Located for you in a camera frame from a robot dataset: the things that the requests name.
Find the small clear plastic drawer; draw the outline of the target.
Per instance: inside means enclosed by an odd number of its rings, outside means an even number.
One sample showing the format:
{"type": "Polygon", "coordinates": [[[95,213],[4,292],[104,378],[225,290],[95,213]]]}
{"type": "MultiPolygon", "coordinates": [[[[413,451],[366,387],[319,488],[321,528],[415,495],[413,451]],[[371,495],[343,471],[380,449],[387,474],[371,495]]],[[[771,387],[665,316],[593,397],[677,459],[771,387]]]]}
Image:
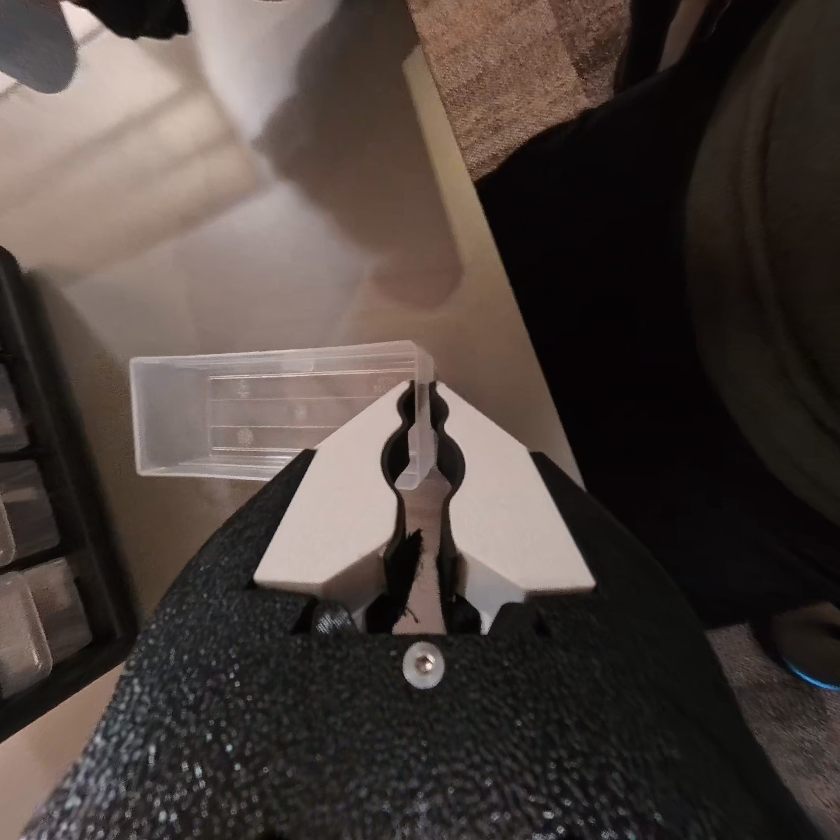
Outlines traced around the small clear plastic drawer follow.
{"type": "Polygon", "coordinates": [[[433,467],[428,386],[436,366],[412,341],[140,357],[129,374],[141,476],[268,481],[407,381],[415,383],[415,422],[396,487],[416,489],[433,467]]]}

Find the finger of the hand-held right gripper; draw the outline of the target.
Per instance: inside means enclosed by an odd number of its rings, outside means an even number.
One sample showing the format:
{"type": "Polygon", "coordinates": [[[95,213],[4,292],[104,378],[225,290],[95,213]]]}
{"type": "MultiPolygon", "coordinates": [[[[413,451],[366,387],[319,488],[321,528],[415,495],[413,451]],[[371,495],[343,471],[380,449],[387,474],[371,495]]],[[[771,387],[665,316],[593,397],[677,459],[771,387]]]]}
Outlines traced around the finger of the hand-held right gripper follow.
{"type": "Polygon", "coordinates": [[[1,71],[40,93],[74,76],[74,38],[58,1],[1,2],[1,71]]]}

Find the black shoe with blue sole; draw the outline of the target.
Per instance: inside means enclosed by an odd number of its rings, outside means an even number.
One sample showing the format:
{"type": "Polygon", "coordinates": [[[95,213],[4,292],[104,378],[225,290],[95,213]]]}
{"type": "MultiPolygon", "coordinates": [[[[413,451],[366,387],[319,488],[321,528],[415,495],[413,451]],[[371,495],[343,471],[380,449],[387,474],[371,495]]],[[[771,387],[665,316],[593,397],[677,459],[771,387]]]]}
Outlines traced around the black shoe with blue sole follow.
{"type": "Polygon", "coordinates": [[[770,641],[781,663],[804,682],[839,691],[839,610],[810,605],[773,616],[770,641]]]}

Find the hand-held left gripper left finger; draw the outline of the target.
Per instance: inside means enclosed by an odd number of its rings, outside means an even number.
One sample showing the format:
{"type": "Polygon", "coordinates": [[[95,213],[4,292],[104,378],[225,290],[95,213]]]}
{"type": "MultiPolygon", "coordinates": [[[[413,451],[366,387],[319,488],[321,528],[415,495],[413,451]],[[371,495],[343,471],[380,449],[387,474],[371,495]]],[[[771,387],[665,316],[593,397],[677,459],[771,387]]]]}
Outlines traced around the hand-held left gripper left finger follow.
{"type": "Polygon", "coordinates": [[[255,571],[267,590],[342,607],[369,634],[406,614],[423,553],[396,480],[408,467],[415,383],[398,383],[309,457],[255,571]]]}

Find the rows of small drawers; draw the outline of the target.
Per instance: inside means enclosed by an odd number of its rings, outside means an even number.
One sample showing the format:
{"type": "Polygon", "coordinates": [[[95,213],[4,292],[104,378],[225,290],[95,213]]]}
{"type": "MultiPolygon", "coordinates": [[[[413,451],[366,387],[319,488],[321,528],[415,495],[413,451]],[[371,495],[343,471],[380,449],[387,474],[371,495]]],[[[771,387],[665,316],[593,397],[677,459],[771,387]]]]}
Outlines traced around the rows of small drawers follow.
{"type": "Polygon", "coordinates": [[[77,582],[63,556],[24,570],[16,561],[58,548],[56,516],[36,462],[1,465],[1,691],[6,699],[45,680],[92,640],[77,582]]]}

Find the person's black trousers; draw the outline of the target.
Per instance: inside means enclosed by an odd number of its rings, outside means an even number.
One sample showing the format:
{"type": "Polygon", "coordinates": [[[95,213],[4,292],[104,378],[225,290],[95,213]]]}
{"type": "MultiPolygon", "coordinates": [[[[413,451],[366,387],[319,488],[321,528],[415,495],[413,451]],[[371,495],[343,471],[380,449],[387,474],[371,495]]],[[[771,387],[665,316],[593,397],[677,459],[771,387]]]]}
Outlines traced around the person's black trousers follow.
{"type": "Polygon", "coordinates": [[[588,491],[715,627],[838,605],[838,524],[791,493],[700,358],[690,180],[741,54],[789,2],[722,2],[681,56],[546,129],[477,185],[588,491]]]}

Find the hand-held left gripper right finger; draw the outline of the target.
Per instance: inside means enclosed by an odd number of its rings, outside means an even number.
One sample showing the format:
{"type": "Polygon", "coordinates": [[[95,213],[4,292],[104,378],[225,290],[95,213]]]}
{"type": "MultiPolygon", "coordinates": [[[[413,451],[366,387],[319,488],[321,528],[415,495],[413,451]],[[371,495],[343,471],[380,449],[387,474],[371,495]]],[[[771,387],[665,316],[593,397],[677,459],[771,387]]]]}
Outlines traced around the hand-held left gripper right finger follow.
{"type": "Polygon", "coordinates": [[[449,485],[436,559],[447,634],[486,635],[509,604],[591,592],[593,573],[526,446],[441,382],[429,406],[449,485]]]}

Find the black drawer cabinet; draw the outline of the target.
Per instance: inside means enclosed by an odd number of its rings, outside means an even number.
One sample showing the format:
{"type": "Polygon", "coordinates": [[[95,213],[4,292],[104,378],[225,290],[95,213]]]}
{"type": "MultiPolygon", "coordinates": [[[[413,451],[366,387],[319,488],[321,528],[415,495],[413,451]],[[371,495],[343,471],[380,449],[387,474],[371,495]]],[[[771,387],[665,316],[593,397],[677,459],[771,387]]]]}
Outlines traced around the black drawer cabinet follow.
{"type": "Polygon", "coordinates": [[[65,557],[92,633],[36,686],[1,703],[6,741],[122,661],[140,619],[101,482],[49,328],[45,306],[16,258],[2,248],[2,457],[32,459],[57,520],[59,546],[12,571],[65,557]]]}

